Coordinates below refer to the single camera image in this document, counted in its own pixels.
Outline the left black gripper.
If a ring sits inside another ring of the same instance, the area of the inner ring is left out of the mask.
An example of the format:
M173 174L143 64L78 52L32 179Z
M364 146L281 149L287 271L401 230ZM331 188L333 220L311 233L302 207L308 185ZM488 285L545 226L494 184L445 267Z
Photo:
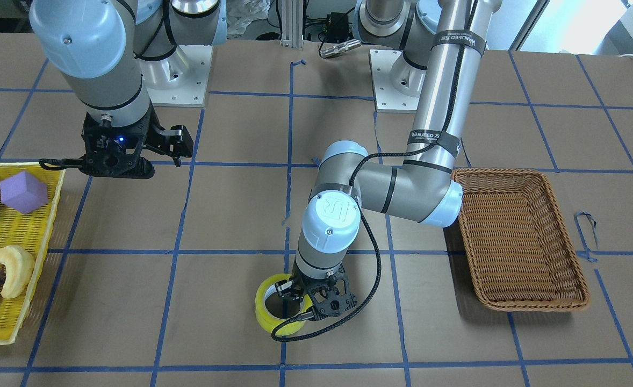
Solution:
M299 321L338 317L353 309L357 297L349 291L348 275L343 266L329 270L325 278L313 278L295 267L288 280L275 283L277 296L284 301L302 302L309 296L312 307L306 313L298 314Z

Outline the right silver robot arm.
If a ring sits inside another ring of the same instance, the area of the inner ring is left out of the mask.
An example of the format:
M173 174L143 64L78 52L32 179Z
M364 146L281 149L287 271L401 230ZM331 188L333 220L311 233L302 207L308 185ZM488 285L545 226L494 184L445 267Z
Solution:
M84 155L40 159L41 168L148 179L155 170L142 151L168 156L177 167L193 156L189 130L162 127L149 92L191 78L182 46L226 40L225 1L34 1L29 20L87 109Z

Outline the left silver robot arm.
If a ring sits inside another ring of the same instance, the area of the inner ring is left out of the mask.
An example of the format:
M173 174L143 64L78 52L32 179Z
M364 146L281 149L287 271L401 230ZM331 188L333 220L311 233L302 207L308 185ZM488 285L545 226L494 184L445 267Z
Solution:
M451 225L463 191L451 178L486 40L501 1L360 1L357 34L399 50L392 88L416 98L400 148L366 151L353 141L327 147L301 219L292 274L272 286L297 302L289 318L303 323L358 313L344 258L361 232L365 211L428 226Z

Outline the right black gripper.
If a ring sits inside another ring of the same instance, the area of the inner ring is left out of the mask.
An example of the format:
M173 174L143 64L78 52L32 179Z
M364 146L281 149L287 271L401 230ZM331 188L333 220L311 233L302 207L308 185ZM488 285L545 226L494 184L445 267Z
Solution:
M78 159L40 159L39 165L51 171L76 168L93 177L149 179L155 170L141 156L143 150L169 156L177 167L182 157L193 156L194 141L189 130L184 125L165 130L152 105L133 124L113 127L112 121L106 115L97 121L87 114L82 131L85 154Z

